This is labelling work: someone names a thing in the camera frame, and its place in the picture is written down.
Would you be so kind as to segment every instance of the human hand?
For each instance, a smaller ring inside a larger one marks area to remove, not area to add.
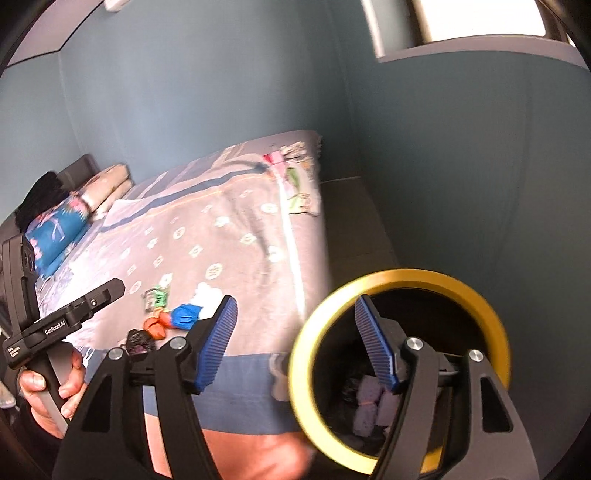
[[[67,382],[59,389],[60,397],[68,398],[68,401],[61,408],[61,414],[67,419],[73,417],[80,403],[80,399],[86,390],[86,384],[84,383],[85,375],[86,368],[82,364],[82,354],[72,347],[72,371]],[[46,388],[43,376],[32,370],[25,370],[19,379],[19,384],[21,386],[22,396],[31,406],[31,413],[38,425],[54,437],[63,438],[63,433],[43,406],[41,398],[38,395],[38,392]]]

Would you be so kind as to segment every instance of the blue gripper pad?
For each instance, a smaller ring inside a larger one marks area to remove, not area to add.
[[[379,313],[367,295],[355,301],[355,324],[361,334],[369,360],[379,382],[392,391],[398,385],[394,373],[394,354],[378,325]]]
[[[195,386],[199,391],[203,391],[216,378],[217,370],[222,362],[223,354],[226,352],[237,319],[238,304],[233,297],[226,296],[213,316],[212,320],[215,324],[199,352],[195,376]]]

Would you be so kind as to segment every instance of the gray floor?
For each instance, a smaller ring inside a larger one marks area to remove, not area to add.
[[[394,250],[363,181],[328,181],[320,190],[334,287],[396,268]]]

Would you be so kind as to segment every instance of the gray bedspread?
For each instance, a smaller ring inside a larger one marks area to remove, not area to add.
[[[295,153],[284,149],[287,164],[307,166],[314,214],[289,214],[288,185],[262,156],[294,144]],[[315,133],[300,131],[230,147],[137,185],[93,225],[40,292],[47,314],[110,278],[125,283],[123,298],[68,338],[84,353],[89,376],[106,350],[141,328],[145,290],[169,284],[168,308],[193,301],[204,307],[201,317],[230,294],[238,323],[216,381],[196,398],[203,426],[248,434],[297,429],[282,359],[330,291],[318,144]],[[168,338],[184,334],[170,330]],[[221,404],[236,407],[236,417]]]

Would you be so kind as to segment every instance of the ceiling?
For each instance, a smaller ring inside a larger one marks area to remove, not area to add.
[[[8,65],[58,51],[78,25],[101,3],[101,0],[56,0],[29,30]]]

